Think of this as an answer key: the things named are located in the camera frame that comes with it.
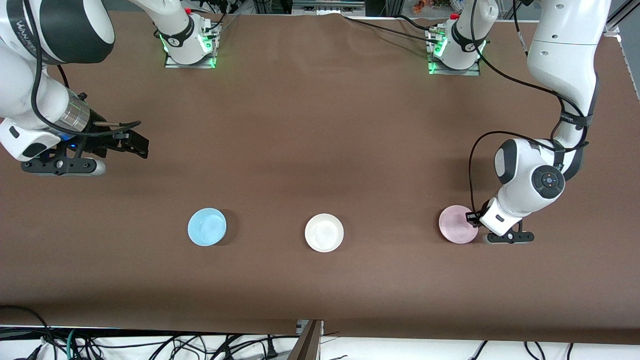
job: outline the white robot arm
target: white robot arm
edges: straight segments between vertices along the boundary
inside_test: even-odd
[[[196,63],[212,51],[211,21],[187,13],[179,0],[131,2],[151,17],[173,61]],[[14,158],[32,160],[60,142],[75,150],[78,138],[84,137],[93,141],[82,145],[93,144],[95,149],[90,150],[102,157],[106,149],[147,157],[146,139],[129,129],[110,131],[109,126],[117,124],[106,123],[89,109],[85,95],[79,97],[50,78],[45,67],[38,66],[98,63],[109,55],[114,41],[113,27],[101,0],[0,0],[0,117],[4,117],[0,142]],[[40,78],[35,101],[40,114],[31,102],[36,78]],[[97,136],[98,132],[116,134]],[[69,174],[64,168],[58,167],[51,174]],[[82,175],[103,172],[104,164],[96,160]]]
[[[509,236],[511,228],[523,217],[558,199],[565,181],[580,170],[582,146],[598,93],[593,57],[611,0],[540,3],[542,17],[529,49],[527,67],[534,78],[571,100],[576,108],[563,101],[553,142],[537,140],[547,147],[518,138],[507,140],[498,149],[494,165],[502,188],[480,214],[472,216],[479,216],[475,220],[498,237]],[[502,240],[510,242],[512,238]]]

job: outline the light blue plate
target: light blue plate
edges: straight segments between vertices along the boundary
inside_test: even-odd
[[[210,246],[225,237],[227,219],[220,210],[206,208],[196,211],[189,220],[187,233],[196,245]]]

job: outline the gray floor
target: gray floor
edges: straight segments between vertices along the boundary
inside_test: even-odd
[[[624,0],[612,0],[611,11],[617,9]],[[104,0],[108,10],[121,11],[140,11],[136,5],[127,0]],[[518,19],[522,20],[538,20],[540,18],[541,8],[537,2],[530,6],[521,6],[518,11]],[[640,8],[629,15],[620,25],[620,37],[622,38],[622,47],[625,50],[627,61],[636,86],[640,86]]]

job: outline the brown table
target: brown table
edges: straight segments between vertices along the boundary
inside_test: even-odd
[[[0,302],[56,325],[283,333],[320,318],[343,336],[640,342],[640,106],[615,38],[596,56],[584,168],[525,219],[536,240],[454,245],[436,220],[468,205],[474,140],[548,136],[552,96],[485,66],[429,75],[424,43],[339,15],[242,16],[217,69],[168,70],[144,14],[111,16],[113,54],[65,68],[105,118],[144,121],[150,157],[112,152],[102,177],[37,177],[0,151]],[[513,25],[490,38],[487,57],[532,81]],[[480,203],[499,188],[505,139],[477,152]],[[186,224],[206,207],[229,230],[198,247]],[[346,234],[329,254],[303,238],[323,212]],[[0,313],[14,321],[33,323]]]

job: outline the round black button panel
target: round black button panel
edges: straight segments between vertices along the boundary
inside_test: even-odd
[[[545,199],[553,199],[564,189],[564,176],[560,170],[542,165],[533,171],[531,183],[536,191]]]

